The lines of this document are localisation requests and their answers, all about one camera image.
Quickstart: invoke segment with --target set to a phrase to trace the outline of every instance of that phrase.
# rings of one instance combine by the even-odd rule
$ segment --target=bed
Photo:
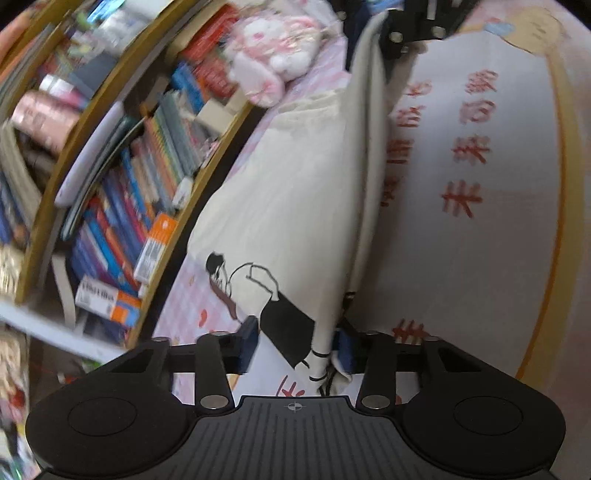
[[[591,89],[590,37],[553,1],[486,0],[459,35],[428,45],[389,116],[378,226],[347,312],[359,329],[400,342],[440,335],[550,395],[569,426],[555,463],[562,478],[591,468],[583,455],[591,390],[574,380],[591,338],[583,294],[591,282],[591,105],[579,101]],[[281,105],[344,87],[344,55],[342,39],[327,44]],[[267,112],[229,179],[281,105]],[[203,263],[188,255],[154,336],[192,343],[236,330],[232,317],[246,314],[240,305],[230,312]],[[237,400],[314,393],[265,335],[251,370],[230,382]],[[349,378],[340,393],[355,399],[359,383]],[[402,402],[418,388],[413,378],[400,386]],[[192,402],[191,375],[177,377],[174,393]]]

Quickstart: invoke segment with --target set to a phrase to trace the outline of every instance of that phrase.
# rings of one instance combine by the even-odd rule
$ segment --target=colorful book
[[[154,125],[154,119],[147,118],[144,121],[144,124],[145,145],[154,159],[160,180],[162,181],[169,198],[172,199],[177,190],[178,183],[175,182],[170,163],[167,164],[166,153],[164,152],[164,147],[161,144],[161,139],[158,138],[158,134]]]
[[[193,113],[197,115],[205,102],[203,101],[203,94],[201,88],[197,84],[191,68],[186,62],[180,62],[177,69],[174,71],[170,83],[177,90],[181,90],[187,95],[187,99],[191,104]]]
[[[96,278],[99,275],[95,266],[88,258],[88,253],[82,247],[82,237],[80,235],[74,240],[74,247],[72,248],[72,259],[73,258],[76,259],[82,270],[80,272],[83,274],[82,277],[84,277],[85,274],[93,278]]]
[[[155,179],[158,177],[158,172],[156,171],[156,165],[154,165],[153,160],[152,162],[148,162],[147,157],[150,155],[148,154],[143,140],[142,137],[139,137],[131,142],[131,153],[133,153],[134,156],[131,159],[131,163],[137,164],[138,170],[142,172],[142,176],[145,178],[150,203],[156,203],[160,201],[160,189],[163,187],[160,184],[160,189],[156,188]]]
[[[170,131],[178,157],[183,164],[184,173],[188,177],[193,177],[199,169],[200,162],[195,150],[191,147],[190,139],[187,137],[175,95],[178,95],[178,92],[171,91],[165,93],[160,102],[160,108],[162,109],[164,121]]]
[[[94,240],[93,243],[96,244],[100,249],[100,253],[103,255],[103,258],[107,263],[107,271],[116,282],[114,286],[117,288],[121,288],[121,290],[123,290],[124,292],[134,294],[134,289],[131,287],[129,282],[127,282],[125,274],[123,273],[123,270],[117,263],[117,260],[115,259],[113,252],[109,248],[107,240],[103,235],[103,232],[101,231],[99,224],[92,215],[92,212],[89,210],[85,211],[84,219],[86,221],[85,227],[88,227],[89,229],[88,235]]]
[[[139,193],[141,195],[142,200],[144,201],[146,215],[150,219],[151,225],[154,222],[154,219],[156,218],[153,203],[157,202],[158,198],[152,197],[150,187],[148,186],[148,182],[145,177],[144,169],[141,165],[141,160],[138,157],[134,157],[131,159],[129,163],[134,172],[135,181],[138,184]]]
[[[158,129],[158,133],[162,136],[162,139],[164,140],[164,148],[166,150],[168,158],[170,159],[170,163],[174,170],[174,174],[177,178],[179,178],[178,182],[180,183],[180,181],[187,173],[184,170],[183,163],[178,157],[179,153],[174,144],[173,137],[170,132],[170,126],[166,123],[166,119],[162,112],[161,105],[154,112],[154,122]]]
[[[78,254],[74,251],[72,252],[72,255],[70,256],[70,267],[72,268],[72,271],[74,272],[74,276],[78,280],[82,280],[84,278],[84,275],[87,274],[84,267],[82,266],[82,263],[80,262],[80,258],[78,257]]]
[[[100,205],[100,200],[97,197],[94,197],[89,202],[89,209],[92,211],[94,217],[96,218],[96,221],[99,224],[100,229],[103,232],[103,235],[105,236],[109,248],[113,252],[118,265],[121,267],[121,270],[123,270],[123,273],[125,274],[125,278],[132,286],[134,291],[138,291],[139,284],[134,279],[134,265],[131,264],[131,262],[125,255],[125,251],[121,246],[121,243],[119,243],[119,239],[117,238],[117,235],[113,230],[113,227],[109,225],[105,212],[103,211],[103,208]]]
[[[4,173],[0,171],[0,203],[4,208],[4,214],[10,224],[12,236],[15,242],[21,248],[27,246],[29,232],[27,226],[22,219],[21,213],[18,211],[17,204],[12,196],[12,192],[8,187],[8,182]]]
[[[139,242],[144,246],[146,239],[148,238],[148,230],[146,226],[142,222],[142,217],[139,212],[139,208],[137,205],[134,205],[134,201],[130,195],[130,192],[127,188],[127,185],[123,185],[123,181],[127,181],[122,177],[122,172],[117,170],[116,171],[117,178],[117,187],[119,190],[119,194],[123,198],[123,205],[125,207],[125,211],[127,213],[127,217],[129,218],[129,224],[134,229],[135,236],[138,238]]]
[[[0,241],[4,245],[9,245],[12,243],[12,229],[10,228],[10,223],[8,223],[8,219],[6,218],[6,214],[4,213],[4,207],[0,203]]]
[[[116,285],[115,279],[107,271],[106,260],[100,253],[98,245],[93,245],[93,239],[89,237],[89,231],[88,227],[85,227],[83,223],[74,246],[78,245],[80,255],[84,258],[87,267],[90,268],[93,278]]]
[[[174,180],[174,185],[178,186],[184,176],[183,169],[179,161],[172,155],[172,149],[166,140],[163,126],[160,124],[159,119],[160,115],[158,115],[158,117],[154,116],[150,119],[150,123],[152,125],[154,134],[156,135],[158,145],[162,149],[163,159],[166,162],[167,170],[170,172],[171,179]]]
[[[121,223],[119,222],[119,218],[115,213],[115,209],[111,205],[111,201],[107,197],[105,189],[102,186],[98,189],[98,199],[105,213],[107,221],[109,222],[109,225],[115,232],[116,237],[119,239],[119,244],[122,246],[125,256],[129,259],[132,265],[135,265],[135,263],[138,261],[139,253],[136,253],[134,251],[131,243],[127,240],[127,237],[124,235],[126,226],[122,228]]]
[[[125,239],[131,243],[134,256],[139,256],[144,243],[133,228],[132,216],[129,215],[128,209],[125,206],[121,185],[119,184],[119,179],[115,170],[110,170],[109,173],[107,173],[103,180],[103,188],[105,189],[105,193],[111,206],[115,210],[115,215],[119,219],[121,231],[123,232]]]
[[[135,204],[137,205],[139,214],[141,215],[142,223],[147,227],[148,230],[150,230],[152,228],[152,219],[148,215],[148,206],[146,205],[146,201],[139,187],[139,182],[135,175],[133,165],[131,164],[131,155],[129,153],[129,148],[123,150],[121,157],[123,168],[125,171],[125,178],[129,181],[130,194]]]

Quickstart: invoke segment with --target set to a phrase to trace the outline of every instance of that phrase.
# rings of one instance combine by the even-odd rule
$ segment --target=pink plush bunny
[[[287,17],[271,11],[238,21],[226,43],[229,79],[262,107],[277,104],[285,82],[304,75],[320,48],[322,33],[310,17]]]

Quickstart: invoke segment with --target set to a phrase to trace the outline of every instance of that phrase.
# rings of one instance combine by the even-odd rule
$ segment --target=book spine
[[[174,161],[174,156],[172,155],[171,149],[168,146],[167,139],[164,135],[164,131],[158,121],[158,118],[152,117],[150,119],[150,123],[152,124],[152,128],[154,129],[154,134],[156,135],[158,145],[163,154],[163,159],[166,162],[166,167],[170,172],[171,179],[174,180],[175,187],[178,187],[178,184],[183,179],[183,169],[181,168],[180,163]]]
[[[188,65],[186,65],[186,71],[191,72]],[[175,89],[185,93],[193,113],[197,115],[205,105],[205,101],[203,100],[203,92],[193,75],[187,77],[186,74],[183,74],[183,69],[179,66],[174,71],[170,80]]]
[[[4,207],[0,203],[0,241],[4,245],[10,245],[12,242],[12,229],[10,228],[10,223],[8,223],[8,219],[6,218],[6,214],[4,213]]]
[[[117,260],[118,265],[121,267],[121,270],[123,270],[125,278],[132,286],[132,288],[135,291],[138,291],[139,284],[134,279],[134,265],[132,265],[130,261],[127,259],[127,256],[125,255],[125,252],[121,247],[121,244],[119,243],[119,239],[117,238],[117,235],[113,230],[113,227],[109,225],[105,212],[103,211],[103,208],[100,205],[100,200],[97,198],[93,198],[89,203],[89,208],[90,210],[92,210],[96,218],[96,221],[99,224],[100,229],[103,232],[103,235],[105,236],[105,239],[107,240],[107,244],[113,252],[115,259]]]
[[[136,138],[133,142],[131,142],[131,153],[133,153],[134,157],[131,160],[131,163],[134,163],[134,160],[137,161],[138,168],[141,170],[142,175],[145,177],[147,191],[150,198],[150,203],[155,203],[160,200],[160,191],[156,188],[156,180],[158,175],[155,170],[155,165],[150,167],[148,165],[148,157],[147,149],[142,141],[142,138]]]
[[[115,235],[119,239],[119,243],[123,247],[123,252],[125,252],[125,256],[129,258],[133,265],[135,265],[135,263],[138,261],[139,254],[137,256],[134,254],[134,250],[131,248],[131,244],[127,241],[126,236],[123,234],[121,225],[119,224],[119,219],[117,218],[115,210],[111,206],[111,202],[109,201],[109,198],[107,197],[107,194],[103,187],[100,187],[98,190],[98,199],[105,213],[107,221],[109,222],[109,225],[115,232]]]
[[[27,230],[27,226],[22,219],[21,212],[18,211],[17,204],[14,201],[14,197],[12,196],[12,192],[8,187],[8,182],[4,173],[0,171],[0,202],[2,203],[2,207],[4,207],[4,213],[6,214],[6,218],[8,223],[10,224],[10,228],[12,230],[12,236],[14,237],[15,242],[21,248],[27,245],[29,232]]]
[[[86,252],[86,248],[82,244],[82,237],[80,235],[78,235],[74,241],[72,257],[77,258],[80,263],[83,273],[82,278],[85,274],[92,278],[97,278],[99,276],[97,269],[90,260],[89,254]]]
[[[195,152],[190,148],[190,140],[187,137],[183,120],[181,119],[178,106],[172,94],[173,92],[167,92],[160,102],[164,121],[168,126],[173,143],[176,146],[178,157],[183,163],[185,175],[193,177],[199,168],[199,164]]]
[[[135,170],[131,164],[131,155],[129,154],[129,148],[123,150],[123,167],[125,169],[126,177],[129,180],[130,190],[135,203],[138,206],[139,214],[142,217],[142,221],[145,226],[149,229],[152,228],[152,220],[148,215],[148,208],[142,195],[141,188],[139,187],[139,181],[135,176]]]
[[[134,252],[134,258],[138,258],[140,252],[142,251],[143,244],[137,237],[134,229],[129,228],[131,226],[131,218],[129,217],[127,209],[125,208],[123,195],[121,195],[119,191],[118,183],[119,181],[116,178],[115,171],[111,170],[103,181],[103,188],[105,189],[105,193],[109,199],[109,202],[111,203],[111,206],[115,210],[115,215],[119,220],[119,228],[126,241],[131,244],[131,248]]]
[[[143,137],[139,137],[137,143],[131,144],[131,147],[135,148],[135,151],[132,151],[134,152],[134,155],[139,158],[140,165],[142,165],[142,168],[146,173],[146,179],[150,184],[150,188],[154,189],[157,194],[158,199],[156,200],[155,205],[156,210],[162,209],[167,213],[171,213],[174,211],[173,198],[168,195],[164,182],[160,178],[160,172],[156,167],[156,160],[148,148],[147,140],[146,134],[144,134]]]
[[[90,235],[90,229],[86,223],[80,227],[80,252],[85,256],[86,262],[93,267],[93,278],[116,286],[115,279],[108,272],[105,257],[100,252],[94,238]]]
[[[174,143],[173,136],[170,131],[172,126],[166,123],[162,105],[160,105],[154,112],[154,122],[158,128],[158,132],[162,135],[164,140],[164,147],[166,148],[168,157],[170,158],[171,166],[175,172],[175,175],[180,178],[180,180],[182,180],[186,175],[184,163],[180,160],[180,152]]]
[[[89,228],[89,235],[94,238],[95,243],[99,247],[106,263],[107,263],[107,271],[109,274],[115,279],[116,285],[118,288],[121,288],[126,293],[134,294],[134,289],[131,287],[129,282],[127,282],[125,278],[125,274],[123,270],[117,263],[115,256],[109,249],[109,245],[107,244],[107,240],[103,235],[103,232],[100,230],[100,226],[97,223],[96,219],[93,217],[92,212],[86,211],[84,214],[84,218],[86,220],[86,225]]]
[[[156,218],[156,214],[154,213],[153,203],[157,201],[157,199],[152,199],[150,188],[148,187],[148,183],[144,176],[144,169],[142,165],[140,165],[140,159],[138,157],[134,157],[131,159],[131,168],[134,171],[135,179],[138,183],[139,193],[144,201],[144,206],[146,208],[146,215],[150,219],[150,228],[152,223],[154,223],[154,219]]]
[[[87,271],[85,271],[83,263],[80,261],[79,254],[76,251],[76,249],[72,250],[72,254],[69,258],[69,261],[70,267],[72,268],[72,271],[74,272],[74,275],[78,280],[82,280],[84,278],[84,275],[89,274]]]
[[[153,120],[151,118],[147,118],[144,123],[146,126],[146,146],[152,154],[152,158],[154,159],[154,163],[158,169],[158,175],[164,185],[164,188],[166,189],[168,197],[172,199],[177,190],[177,185],[173,180],[173,174],[168,170],[169,167],[167,166],[166,160],[164,158],[164,151],[158,143],[158,136],[154,128]]]

